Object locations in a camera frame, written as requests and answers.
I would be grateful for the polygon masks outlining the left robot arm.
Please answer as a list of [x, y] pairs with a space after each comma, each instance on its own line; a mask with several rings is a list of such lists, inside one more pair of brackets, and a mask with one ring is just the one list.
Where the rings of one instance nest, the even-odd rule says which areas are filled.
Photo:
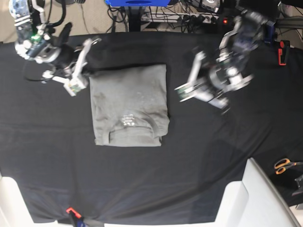
[[224, 110], [229, 107], [226, 93], [240, 90], [252, 81], [253, 75], [245, 72], [250, 53], [262, 42], [264, 26], [275, 21], [266, 11], [251, 6], [240, 9], [233, 29], [223, 35], [216, 55], [196, 53], [187, 79], [188, 88], [184, 90], [189, 97]]

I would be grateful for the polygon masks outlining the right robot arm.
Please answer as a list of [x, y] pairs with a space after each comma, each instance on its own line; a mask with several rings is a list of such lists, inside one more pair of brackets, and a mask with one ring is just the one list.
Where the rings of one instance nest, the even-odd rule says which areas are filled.
[[50, 22], [50, 14], [45, 16], [44, 0], [10, 0], [9, 11], [17, 32], [17, 54], [28, 61], [49, 64], [54, 73], [61, 71], [70, 77], [76, 62], [75, 50], [67, 44], [72, 23], [67, 23], [58, 37], [53, 35], [66, 17], [66, 1], [59, 3], [62, 15], [55, 23]]

